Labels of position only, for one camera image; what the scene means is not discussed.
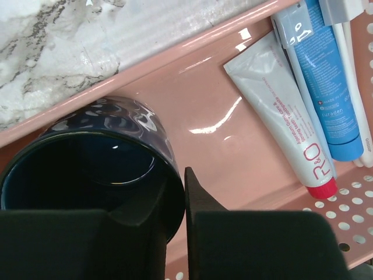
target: mug rim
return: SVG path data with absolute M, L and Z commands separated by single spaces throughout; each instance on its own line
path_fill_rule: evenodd
M 128 141 L 131 144 L 139 145 L 142 148 L 146 149 L 153 156 L 155 156 L 157 159 L 160 159 L 164 164 L 166 164 L 166 166 L 169 169 L 172 170 L 172 172 L 176 176 L 176 178 L 179 179 L 180 187 L 178 187 L 178 188 L 180 189 L 179 191 L 182 191 L 182 193 L 183 193 L 183 196 L 184 196 L 183 203 L 185 203 L 184 185 L 182 183 L 181 176 L 180 176 L 178 170 L 175 170 L 174 166 L 172 166 L 172 164 L 170 162 L 168 162 L 164 158 L 164 156 L 162 154 L 160 154 L 158 151 L 156 151 L 153 147 L 146 145 L 142 141 L 138 141 L 138 139 L 136 139 L 137 141 L 134 141 L 133 137 L 131 137 L 129 135 L 121 134 L 121 133 L 116 132 L 116 131 L 107 131 L 107 130 L 104 130 L 104 129 L 97 129 L 97 128 L 96 129 L 94 129 L 94 128 L 93 129 L 75 128 L 75 129 L 70 129 L 70 130 L 67 130 L 67 131 L 53 131 L 53 132 L 49 132 L 46 135 L 38 136 L 35 140 L 33 140 L 27 146 L 25 146 L 23 149 L 18 151 L 18 153 L 15 154 L 14 157 L 11 158 L 10 161 L 8 161 L 8 163 L 6 164 L 6 166 L 1 171 L 1 174 L 0 174 L 0 204 L 2 204 L 1 201 L 2 201 L 2 196 L 3 196 L 3 188 L 4 188 L 5 180 L 8 177 L 9 173 L 13 170 L 13 168 L 16 167 L 17 163 L 19 163 L 23 158 L 26 158 L 27 156 L 29 156 L 32 152 L 35 152 L 36 150 L 42 148 L 43 146 L 45 146 L 47 144 L 50 144 L 50 143 L 53 143 L 53 142 L 56 142 L 56 141 L 59 141 L 59 140 L 62 140 L 62 139 L 66 139 L 66 138 L 69 138 L 69 137 L 80 136 L 80 135 L 94 135 L 94 136 L 109 137 L 109 138 L 112 138 L 112 139 L 117 139 L 117 140 L 122 140 L 122 141 Z M 183 206 L 183 209 L 184 209 L 183 210 L 183 215 L 181 215 L 181 217 L 178 219 L 177 226 L 175 227 L 175 230 L 173 230 L 172 234 L 170 234 L 170 236 L 168 236 L 167 242 L 169 242 L 175 236 L 175 234 L 177 233 L 177 231 L 180 228 L 180 225 L 181 225 L 182 220 L 184 218 L 185 206 Z

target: red tube cap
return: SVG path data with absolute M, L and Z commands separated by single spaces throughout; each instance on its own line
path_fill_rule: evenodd
M 338 187 L 336 180 L 332 178 L 329 182 L 327 182 L 324 185 L 321 185 L 320 187 L 307 187 L 307 190 L 309 194 L 312 195 L 312 197 L 317 198 L 318 200 L 325 200 L 335 195 L 338 191 Z

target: shelf hole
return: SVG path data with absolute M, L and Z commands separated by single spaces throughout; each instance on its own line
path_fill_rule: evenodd
M 365 192 L 365 195 L 366 195 L 367 197 L 373 197 L 373 191 L 366 191 L 366 192 Z
M 364 180 L 367 181 L 367 182 L 373 182 L 373 176 L 366 175 L 366 176 L 364 176 Z
M 340 222 L 338 224 L 338 227 L 341 229 L 341 230 L 349 230 L 350 229 L 350 225 L 348 223 L 345 223 L 345 222 Z
M 334 219 L 335 217 L 337 217 L 337 214 L 335 212 L 333 212 L 333 211 L 327 211 L 326 216 L 329 219 Z
M 341 188 L 339 190 L 339 193 L 342 194 L 342 195 L 347 195 L 347 194 L 350 193 L 350 191 L 348 189 L 346 189 L 346 188 Z
M 352 239 L 358 243 L 358 244 L 364 244 L 367 240 L 365 239 L 364 236 L 361 236 L 361 235 L 354 235 L 354 237 L 352 237 Z
M 354 198 L 352 199 L 352 202 L 353 202 L 354 204 L 356 204 L 356 205 L 360 205 L 360 204 L 363 203 L 363 200 L 362 200 L 361 198 L 359 198 L 359 197 L 354 197 Z
M 360 215 L 353 215 L 352 216 L 352 220 L 356 223 L 363 223 L 364 221 L 364 217 L 360 216 Z
M 348 210 L 350 210 L 350 207 L 346 204 L 341 204 L 339 205 L 339 209 L 343 212 L 347 212 Z
M 176 280 L 182 280 L 183 278 L 184 278 L 184 273 L 182 273 L 182 272 L 178 272 L 177 274 L 176 274 Z
M 350 245 L 348 245 L 346 243 L 339 243 L 338 247 L 339 247 L 339 250 L 341 250 L 343 252 L 350 251 Z
M 361 188 L 361 183 L 359 183 L 359 182 L 353 182 L 351 184 L 351 186 L 353 186 L 354 188 Z
M 315 206 L 316 206 L 317 208 L 323 208 L 323 207 L 325 206 L 325 204 L 324 204 L 324 202 L 317 201 L 317 202 L 315 202 Z
M 334 202 L 337 200 L 337 197 L 333 195 L 332 197 L 329 197 L 328 200 Z

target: blue toothpaste tube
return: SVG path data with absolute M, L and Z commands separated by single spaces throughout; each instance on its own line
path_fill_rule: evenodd
M 337 179 L 337 171 L 333 163 L 329 145 L 326 141 L 324 130 L 316 113 L 314 103 L 309 95 L 308 87 L 294 49 L 295 45 L 314 35 L 305 0 L 301 0 L 299 3 L 275 13 L 271 16 L 271 19 L 277 40 L 281 43 L 287 53 L 305 108 L 307 109 L 312 124 L 314 125 L 321 148 L 330 163 L 333 177 Z
M 295 52 L 332 158 L 358 159 L 364 151 L 332 26 L 325 26 L 318 0 L 306 0 L 314 35 Z

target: white toothpaste tube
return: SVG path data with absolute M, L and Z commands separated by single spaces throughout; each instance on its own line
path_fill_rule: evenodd
M 274 32 L 224 65 L 271 132 L 299 181 L 317 199 L 337 192 L 332 168 Z

